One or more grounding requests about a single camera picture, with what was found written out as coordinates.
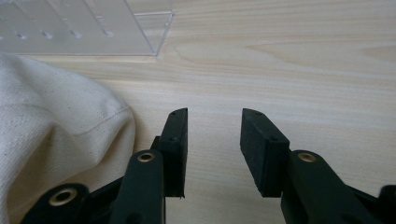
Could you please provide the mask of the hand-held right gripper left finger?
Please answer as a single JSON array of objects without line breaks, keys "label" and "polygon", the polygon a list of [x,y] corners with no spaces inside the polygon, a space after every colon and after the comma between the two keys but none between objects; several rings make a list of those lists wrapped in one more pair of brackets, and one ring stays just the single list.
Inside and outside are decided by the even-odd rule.
[{"label": "hand-held right gripper left finger", "polygon": [[185,196],[188,110],[171,112],[151,148],[129,160],[109,224],[165,224],[166,199]]}]

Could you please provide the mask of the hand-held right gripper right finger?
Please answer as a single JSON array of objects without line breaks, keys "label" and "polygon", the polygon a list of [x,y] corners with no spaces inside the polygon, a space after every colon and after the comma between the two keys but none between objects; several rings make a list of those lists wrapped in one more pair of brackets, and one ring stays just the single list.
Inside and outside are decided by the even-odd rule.
[{"label": "hand-held right gripper right finger", "polygon": [[321,156],[290,150],[262,112],[242,111],[240,148],[261,196],[281,200],[287,224],[380,224]]}]

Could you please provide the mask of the cream canvas cloth bag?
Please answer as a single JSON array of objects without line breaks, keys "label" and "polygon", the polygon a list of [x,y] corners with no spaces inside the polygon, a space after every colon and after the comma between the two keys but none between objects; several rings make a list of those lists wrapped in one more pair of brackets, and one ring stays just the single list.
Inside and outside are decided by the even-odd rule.
[{"label": "cream canvas cloth bag", "polygon": [[17,224],[59,184],[98,189],[122,176],[134,137],[133,113],[113,91],[0,52],[0,224]]}]

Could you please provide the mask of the clear acrylic rack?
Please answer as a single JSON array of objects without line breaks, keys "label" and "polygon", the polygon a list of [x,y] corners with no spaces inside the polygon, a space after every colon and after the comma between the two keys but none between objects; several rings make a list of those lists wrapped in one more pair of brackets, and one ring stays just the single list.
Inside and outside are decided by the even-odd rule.
[{"label": "clear acrylic rack", "polygon": [[172,19],[172,0],[0,0],[0,51],[156,55]]}]

